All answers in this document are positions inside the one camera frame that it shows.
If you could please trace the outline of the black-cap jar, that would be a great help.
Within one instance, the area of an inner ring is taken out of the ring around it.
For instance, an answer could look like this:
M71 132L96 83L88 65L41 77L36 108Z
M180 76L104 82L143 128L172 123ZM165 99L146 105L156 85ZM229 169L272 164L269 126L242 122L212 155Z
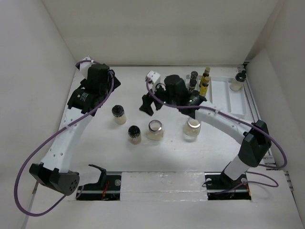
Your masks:
M138 126L132 125L128 129L128 136L130 143L137 145L141 142L141 130Z
M115 123L118 125L123 125L127 121L124 108L121 105L115 105L112 108L112 115L114 117Z
M238 91L242 88L246 80L246 70L239 72L230 84L230 89L233 91Z

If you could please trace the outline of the black-cap jar front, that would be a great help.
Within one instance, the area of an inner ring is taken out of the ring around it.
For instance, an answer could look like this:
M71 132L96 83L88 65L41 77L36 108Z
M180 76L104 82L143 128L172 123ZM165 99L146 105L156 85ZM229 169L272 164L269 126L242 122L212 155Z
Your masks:
M137 145L141 142L141 130L138 126L132 125L128 129L128 136L130 143Z

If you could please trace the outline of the small spice bottle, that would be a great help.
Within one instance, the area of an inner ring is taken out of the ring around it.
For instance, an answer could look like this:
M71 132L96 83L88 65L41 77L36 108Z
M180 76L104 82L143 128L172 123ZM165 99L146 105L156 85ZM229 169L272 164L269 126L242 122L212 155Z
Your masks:
M192 71L191 74L190 74L190 79L197 81L197 77L198 77L198 72L197 71Z
M190 79L188 83L188 92L192 93L196 88L197 81L195 79Z
M199 91L194 90L194 91L192 92L192 96L198 96L198 95L199 95Z

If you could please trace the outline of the yellow-label bottle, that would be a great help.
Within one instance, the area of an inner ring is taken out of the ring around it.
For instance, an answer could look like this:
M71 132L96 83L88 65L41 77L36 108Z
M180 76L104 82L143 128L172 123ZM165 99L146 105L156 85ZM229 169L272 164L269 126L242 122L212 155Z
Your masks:
M205 77L209 76L209 73L210 73L210 67L206 67L205 70L204 70L204 73L201 77L201 82L200 82L200 85L202 85Z
M211 78L209 76L206 76L206 77L202 78L202 82L201 82L201 86L200 86L200 91L199 91L199 95L200 96L203 96L203 97L206 96L210 79Z

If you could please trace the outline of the black-cap jar back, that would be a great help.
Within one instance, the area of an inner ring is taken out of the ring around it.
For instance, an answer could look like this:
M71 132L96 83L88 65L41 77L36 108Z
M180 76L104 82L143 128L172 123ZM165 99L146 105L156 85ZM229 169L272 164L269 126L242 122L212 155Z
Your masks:
M230 89L233 91L238 91L242 88L246 80L246 70L239 72L230 84Z

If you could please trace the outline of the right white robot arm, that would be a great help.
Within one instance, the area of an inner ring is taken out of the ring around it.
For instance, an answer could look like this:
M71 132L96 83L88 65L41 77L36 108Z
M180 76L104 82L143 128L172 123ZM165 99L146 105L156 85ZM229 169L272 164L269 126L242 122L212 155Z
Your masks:
M250 123L222 112L201 96L199 91L189 92L180 76L168 75L162 83L160 74L149 71L145 82L148 93L142 96L140 111L152 116L152 104L156 110L160 110L162 106L175 108L199 123L204 122L217 128L240 144L236 157L221 172L220 182L224 187L231 188L242 174L257 167L271 147L265 122L259 120Z

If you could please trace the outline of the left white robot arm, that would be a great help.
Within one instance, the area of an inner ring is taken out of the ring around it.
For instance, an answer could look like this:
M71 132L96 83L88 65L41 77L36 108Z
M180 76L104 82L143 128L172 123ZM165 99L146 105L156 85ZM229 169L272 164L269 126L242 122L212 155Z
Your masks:
M29 173L39 184L65 196L75 191L80 175L70 171L70 164L77 143L97 109L120 84L109 66L95 63L88 68L87 77L67 102L64 130L55 137L41 162L30 166Z

